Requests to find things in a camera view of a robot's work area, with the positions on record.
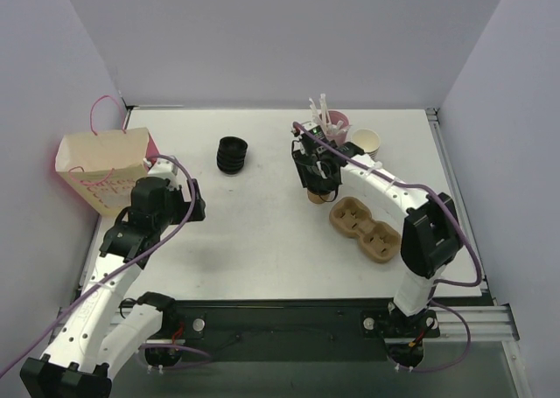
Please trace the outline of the brown paper coffee cup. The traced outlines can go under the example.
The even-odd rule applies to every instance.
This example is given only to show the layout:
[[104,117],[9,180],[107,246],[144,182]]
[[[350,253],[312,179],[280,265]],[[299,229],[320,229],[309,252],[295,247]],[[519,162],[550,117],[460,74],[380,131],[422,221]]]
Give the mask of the brown paper coffee cup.
[[308,200],[310,200],[313,204],[316,205],[321,205],[321,204],[325,204],[326,202],[328,202],[330,200],[331,194],[327,193],[327,194],[317,194],[311,191],[307,191],[307,198]]

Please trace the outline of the pink and cream paper bag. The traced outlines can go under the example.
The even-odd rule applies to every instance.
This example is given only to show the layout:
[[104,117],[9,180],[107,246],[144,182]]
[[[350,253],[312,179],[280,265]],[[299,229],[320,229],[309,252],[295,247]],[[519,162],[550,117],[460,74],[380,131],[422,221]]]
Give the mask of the pink and cream paper bag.
[[138,179],[148,174],[147,157],[158,148],[146,128],[100,131],[94,127],[93,105],[88,132],[63,136],[55,157],[55,171],[98,214],[115,217],[130,205]]

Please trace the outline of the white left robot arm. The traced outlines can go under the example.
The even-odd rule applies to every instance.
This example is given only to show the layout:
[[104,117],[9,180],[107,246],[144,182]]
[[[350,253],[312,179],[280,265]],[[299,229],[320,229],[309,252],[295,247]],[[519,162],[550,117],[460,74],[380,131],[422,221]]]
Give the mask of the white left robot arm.
[[150,336],[166,338],[178,329],[174,299],[153,292],[141,295],[116,328],[110,323],[164,231],[205,219],[197,181],[189,179],[186,187],[189,200],[174,179],[137,180],[129,205],[103,236],[77,306],[41,357],[29,358],[21,367],[20,379],[30,396],[107,397],[118,372]]

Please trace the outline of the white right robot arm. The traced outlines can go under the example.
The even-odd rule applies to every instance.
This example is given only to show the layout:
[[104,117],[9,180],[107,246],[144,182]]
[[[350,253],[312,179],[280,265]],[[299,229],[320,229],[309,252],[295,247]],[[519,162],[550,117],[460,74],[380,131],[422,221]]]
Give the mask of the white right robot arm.
[[428,307],[437,279],[464,245],[453,200],[403,183],[353,143],[327,141],[317,124],[295,122],[292,133],[292,159],[308,193],[329,200],[346,185],[374,199],[402,226],[400,256],[406,270],[388,324],[397,334],[410,333]]

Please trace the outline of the pink cylindrical holder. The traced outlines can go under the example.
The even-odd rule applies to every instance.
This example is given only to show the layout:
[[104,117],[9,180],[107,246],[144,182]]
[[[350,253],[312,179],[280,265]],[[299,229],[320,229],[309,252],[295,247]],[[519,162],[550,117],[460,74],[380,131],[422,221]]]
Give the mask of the pink cylindrical holder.
[[329,109],[326,113],[329,122],[324,122],[322,115],[315,115],[313,122],[318,124],[326,139],[334,141],[337,146],[341,146],[347,140],[347,133],[351,127],[347,116],[338,110]]

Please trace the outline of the white wrapped straws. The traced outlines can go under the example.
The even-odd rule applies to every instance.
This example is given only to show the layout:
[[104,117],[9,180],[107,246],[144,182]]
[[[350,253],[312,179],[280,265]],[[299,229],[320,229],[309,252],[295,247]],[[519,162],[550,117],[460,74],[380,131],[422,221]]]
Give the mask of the white wrapped straws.
[[324,122],[329,122],[329,119],[326,117],[326,113],[329,110],[326,102],[326,95],[321,94],[319,96],[318,103],[316,103],[312,98],[309,98],[308,101],[312,119],[315,115],[321,114]]

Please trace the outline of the stack of brown paper cups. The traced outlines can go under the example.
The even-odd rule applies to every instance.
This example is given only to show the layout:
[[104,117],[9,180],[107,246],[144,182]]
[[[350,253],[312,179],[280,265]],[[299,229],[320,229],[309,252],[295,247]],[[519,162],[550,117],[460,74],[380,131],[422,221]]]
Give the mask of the stack of brown paper cups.
[[380,136],[371,129],[357,129],[351,136],[351,142],[364,150],[373,160],[381,147]]

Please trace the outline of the stack of black cup lids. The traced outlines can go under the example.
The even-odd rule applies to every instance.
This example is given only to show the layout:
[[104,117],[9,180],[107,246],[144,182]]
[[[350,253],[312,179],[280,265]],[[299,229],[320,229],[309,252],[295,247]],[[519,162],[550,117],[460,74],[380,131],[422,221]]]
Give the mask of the stack of black cup lids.
[[216,163],[218,169],[227,175],[239,173],[244,165],[248,144],[236,136],[225,136],[219,141]]

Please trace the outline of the brown cardboard cup carrier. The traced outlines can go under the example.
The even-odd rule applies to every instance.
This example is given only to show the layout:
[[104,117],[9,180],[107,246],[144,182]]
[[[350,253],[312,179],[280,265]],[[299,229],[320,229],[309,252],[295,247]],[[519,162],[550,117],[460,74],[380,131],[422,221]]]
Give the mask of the brown cardboard cup carrier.
[[400,251],[401,235],[386,222],[375,220],[369,208],[354,197],[338,201],[329,213],[329,221],[338,233],[354,239],[373,262],[390,262]]

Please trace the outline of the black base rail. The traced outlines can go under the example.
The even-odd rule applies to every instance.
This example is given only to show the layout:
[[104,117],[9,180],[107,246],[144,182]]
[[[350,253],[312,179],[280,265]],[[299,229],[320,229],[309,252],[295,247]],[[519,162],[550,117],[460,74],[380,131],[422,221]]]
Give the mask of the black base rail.
[[178,300],[151,343],[187,346],[180,361],[369,362],[404,358],[440,335],[435,311],[404,317],[387,299]]

